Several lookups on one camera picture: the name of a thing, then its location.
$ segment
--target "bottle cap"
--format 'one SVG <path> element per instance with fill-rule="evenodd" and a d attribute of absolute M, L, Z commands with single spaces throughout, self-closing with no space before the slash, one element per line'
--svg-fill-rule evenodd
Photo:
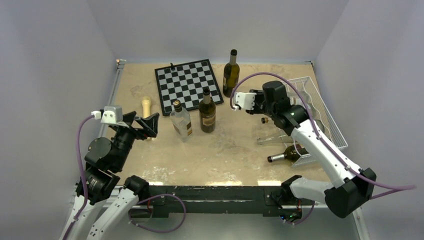
<path fill-rule="evenodd" d="M 208 96 L 209 94 L 211 94 L 211 91 L 209 90 L 209 87 L 204 87 L 203 88 L 203 95 Z"/>
<path fill-rule="evenodd" d="M 179 100 L 175 100 L 172 105 L 176 112 L 181 112 L 182 107 L 181 102 Z"/>

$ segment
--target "black metal bar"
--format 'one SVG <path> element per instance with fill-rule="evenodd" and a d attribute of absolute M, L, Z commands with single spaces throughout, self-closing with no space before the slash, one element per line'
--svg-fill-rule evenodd
<path fill-rule="evenodd" d="M 283 199 L 281 186 L 150 186 L 150 195 L 173 194 L 179 197 L 187 213 L 198 214 L 262 214 L 264 217 L 277 217 L 284 211 L 284 206 L 296 206 L 296 200 Z M 310 206 L 312 201 L 301 200 L 301 205 Z M 169 213 L 182 213 L 183 208 L 173 197 L 156 198 L 150 202 L 154 218 L 167 218 Z M 136 217 L 138 211 L 133 209 L 131 215 Z"/>

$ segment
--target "green glass bottle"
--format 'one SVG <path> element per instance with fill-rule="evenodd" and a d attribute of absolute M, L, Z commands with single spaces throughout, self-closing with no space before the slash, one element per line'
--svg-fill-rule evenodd
<path fill-rule="evenodd" d="M 236 63 L 236 58 L 237 58 L 237 50 L 233 49 L 231 50 L 231 53 L 230 53 L 229 63 L 227 63 L 224 67 L 222 93 L 227 98 L 231 96 L 231 92 L 233 91 L 234 87 L 236 87 L 237 83 L 239 82 L 240 67 Z"/>
<path fill-rule="evenodd" d="M 305 148 L 302 148 L 299 144 L 296 144 L 297 151 L 300 153 L 300 155 L 308 154 L 309 152 L 306 151 Z M 283 153 L 272 155 L 268 157 L 268 162 L 272 163 L 277 160 L 284 160 L 287 159 L 291 162 L 296 162 L 301 156 L 296 152 L 295 146 L 289 146 L 285 149 Z"/>
<path fill-rule="evenodd" d="M 215 129 L 216 106 L 211 98 L 208 87 L 203 88 L 203 100 L 199 103 L 200 129 L 205 133 L 211 133 Z"/>

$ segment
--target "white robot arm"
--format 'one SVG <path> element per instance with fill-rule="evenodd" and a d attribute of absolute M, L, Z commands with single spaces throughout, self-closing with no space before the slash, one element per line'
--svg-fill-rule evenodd
<path fill-rule="evenodd" d="M 69 233 L 67 233 L 66 238 L 71 239 L 86 239 L 89 234 L 91 225 L 96 221 L 97 215 L 99 215 L 103 206 L 105 205 L 107 200 L 96 202 L 94 205 L 87 204 L 79 215 L 78 220 L 74 220 L 75 215 L 78 210 L 83 206 L 84 196 L 79 195 L 75 196 L 74 204 L 72 207 L 72 213 L 70 214 L 69 219 L 66 222 L 66 225 L 63 229 L 62 234 L 60 235 L 60 239 L 64 239 L 65 234 L 68 229 Z"/>
<path fill-rule="evenodd" d="M 89 230 L 88 240 L 101 240 L 107 236 L 113 227 L 128 214 L 128 211 L 136 205 L 140 200 L 139 196 L 134 191 L 124 188 L 119 192 L 115 201 L 107 208 L 107 210 L 93 223 Z"/>
<path fill-rule="evenodd" d="M 320 134 L 329 147 L 344 159 L 348 167 L 342 165 L 318 139 L 305 108 L 301 105 L 291 105 L 284 84 L 280 81 L 270 81 L 262 88 L 263 90 L 250 90 L 249 93 L 236 92 L 233 103 L 238 109 L 235 110 L 246 109 L 249 114 L 265 114 L 270 117 L 278 128 L 302 144 L 306 151 L 317 159 L 331 181 L 322 182 L 308 180 L 299 175 L 293 176 L 282 184 L 285 198 L 283 200 L 309 199 L 325 203 L 340 218 L 345 218 L 368 201 L 374 185 L 360 179 L 350 172 L 350 169 L 372 181 L 376 180 L 375 173 L 370 168 L 362 170 L 324 134 Z"/>

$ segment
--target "beige countertop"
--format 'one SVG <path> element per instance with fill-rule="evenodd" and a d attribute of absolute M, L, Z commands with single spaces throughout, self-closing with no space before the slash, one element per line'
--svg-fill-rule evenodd
<path fill-rule="evenodd" d="M 187 142 L 181 142 L 171 119 L 162 116 L 161 104 L 155 77 L 155 69 L 169 64 L 127 63 L 116 93 L 115 105 L 123 112 L 137 111 L 143 115 L 142 97 L 152 99 L 151 113 L 160 113 L 157 138 L 151 141 L 137 140 L 123 167 L 117 175 L 119 184 L 132 175 L 137 175 L 153 184 L 163 185 L 238 185 L 258 186 L 263 181 L 278 184 L 293 175 L 302 175 L 311 180 L 328 181 L 319 164 L 291 167 L 288 161 L 268 163 L 267 157 L 282 153 L 283 144 L 257 145 L 259 137 L 278 132 L 272 122 L 261 123 L 260 114 L 249 115 L 233 111 L 229 98 L 216 106 L 216 128 L 212 133 L 200 129 L 199 113 L 190 111 L 193 134 Z M 216 80 L 222 90 L 224 64 L 212 64 Z M 240 80 L 257 72 L 272 72 L 294 79 L 310 76 L 318 87 L 310 64 L 240 64 Z M 243 83 L 238 91 L 262 89 L 262 84 L 274 80 L 271 76 L 255 76 Z M 107 137 L 113 137 L 109 129 Z"/>

